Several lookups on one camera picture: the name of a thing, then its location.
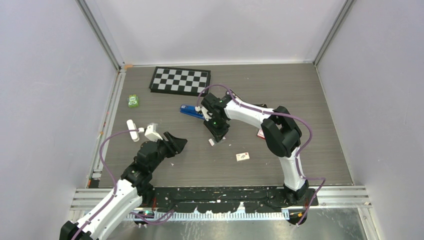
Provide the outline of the black white chessboard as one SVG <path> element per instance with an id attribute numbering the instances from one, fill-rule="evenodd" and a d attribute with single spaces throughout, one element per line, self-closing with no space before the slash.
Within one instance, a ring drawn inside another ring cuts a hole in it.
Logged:
<path id="1" fill-rule="evenodd" d="M 149 89 L 152 93 L 203 97 L 208 94 L 211 76 L 210 70 L 157 66 Z"/>

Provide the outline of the white stapler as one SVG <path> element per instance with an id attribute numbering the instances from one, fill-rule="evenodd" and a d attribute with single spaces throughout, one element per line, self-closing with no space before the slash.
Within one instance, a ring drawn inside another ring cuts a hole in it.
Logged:
<path id="1" fill-rule="evenodd" d="M 136 127 L 136 124 L 132 119 L 126 121 L 127 128 L 129 130 L 129 134 L 131 139 L 134 142 L 138 142 L 140 140 L 139 129 Z"/>

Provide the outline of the green toy block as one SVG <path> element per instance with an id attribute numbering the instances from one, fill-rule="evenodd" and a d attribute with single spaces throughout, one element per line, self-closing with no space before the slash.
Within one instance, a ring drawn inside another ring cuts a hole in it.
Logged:
<path id="1" fill-rule="evenodd" d="M 128 107 L 137 108 L 139 106 L 139 97 L 136 94 L 128 96 Z"/>

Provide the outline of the black stapler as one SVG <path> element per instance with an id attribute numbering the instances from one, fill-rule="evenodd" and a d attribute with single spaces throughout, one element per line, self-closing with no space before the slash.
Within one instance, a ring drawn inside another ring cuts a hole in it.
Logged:
<path id="1" fill-rule="evenodd" d="M 236 94 L 232 89 L 230 89 L 230 90 L 227 90 L 226 91 L 226 94 L 227 95 L 230 95 L 230 94 L 232 94 L 233 95 L 233 97 L 237 100 L 237 101 L 241 101 L 241 102 L 244 102 L 244 103 L 246 103 L 246 101 L 244 101 L 238 94 Z M 253 104 L 253 103 L 251 103 L 250 105 L 253 105 L 253 106 L 256 106 L 256 107 L 259 107 L 259 108 L 268 108 L 268 106 L 265 104 L 265 103 L 261 103 L 261 104 Z"/>

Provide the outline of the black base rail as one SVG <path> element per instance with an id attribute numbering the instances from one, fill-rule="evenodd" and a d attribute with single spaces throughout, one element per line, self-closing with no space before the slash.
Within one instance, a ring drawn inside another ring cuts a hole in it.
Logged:
<path id="1" fill-rule="evenodd" d="M 248 214 L 277 213 L 289 207 L 304 210 L 309 203 L 317 206 L 318 200 L 312 199 L 314 193 L 315 189 L 309 188 L 296 199 L 283 186 L 155 187 L 140 206 L 154 207 L 162 213 L 174 210 L 219 214 L 234 213 L 241 208 Z"/>

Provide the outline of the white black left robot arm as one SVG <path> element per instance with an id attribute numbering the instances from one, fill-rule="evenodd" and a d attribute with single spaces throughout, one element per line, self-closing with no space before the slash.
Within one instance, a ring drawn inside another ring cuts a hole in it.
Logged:
<path id="1" fill-rule="evenodd" d="M 188 142 L 167 131 L 163 135 L 164 139 L 143 142 L 106 197 L 76 222 L 67 221 L 59 239 L 106 240 L 135 208 L 148 207 L 155 197 L 150 183 L 154 170 L 164 159 L 180 154 Z"/>

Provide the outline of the white staple box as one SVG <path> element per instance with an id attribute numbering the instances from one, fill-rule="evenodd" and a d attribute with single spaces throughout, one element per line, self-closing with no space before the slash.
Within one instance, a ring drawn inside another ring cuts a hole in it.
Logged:
<path id="1" fill-rule="evenodd" d="M 250 159 L 250 155 L 249 155 L 248 152 L 236 154 L 236 161 L 237 162 L 241 162 L 241 161 L 245 161 L 245 160 L 249 160 L 249 159 Z"/>

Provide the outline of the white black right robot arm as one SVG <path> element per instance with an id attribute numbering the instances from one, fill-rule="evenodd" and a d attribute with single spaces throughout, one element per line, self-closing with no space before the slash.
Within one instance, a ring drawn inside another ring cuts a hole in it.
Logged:
<path id="1" fill-rule="evenodd" d="M 246 103 L 228 92 L 218 98 L 208 93 L 195 107 L 205 118 L 203 124 L 213 139 L 220 142 L 228 133 L 230 120 L 238 120 L 260 129 L 268 149 L 278 157 L 284 174 L 285 198 L 291 205 L 299 205 L 306 197 L 309 184 L 302 178 L 300 162 L 296 160 L 302 132 L 288 110 Z"/>

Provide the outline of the red staple box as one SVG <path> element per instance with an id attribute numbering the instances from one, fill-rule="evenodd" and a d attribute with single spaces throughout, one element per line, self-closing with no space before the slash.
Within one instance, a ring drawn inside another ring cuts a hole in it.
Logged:
<path id="1" fill-rule="evenodd" d="M 258 131 L 257 136 L 261 139 L 265 139 L 265 135 L 261 129 Z"/>

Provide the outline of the blue stapler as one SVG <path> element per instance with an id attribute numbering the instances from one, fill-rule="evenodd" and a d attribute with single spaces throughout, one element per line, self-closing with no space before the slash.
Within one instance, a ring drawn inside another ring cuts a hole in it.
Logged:
<path id="1" fill-rule="evenodd" d="M 183 104 L 180 106 L 179 109 L 180 113 L 191 116 L 191 117 L 195 117 L 198 119 L 202 119 L 205 120 L 205 117 L 203 116 L 203 113 L 201 111 L 197 111 L 196 107 L 193 105 L 186 105 Z"/>

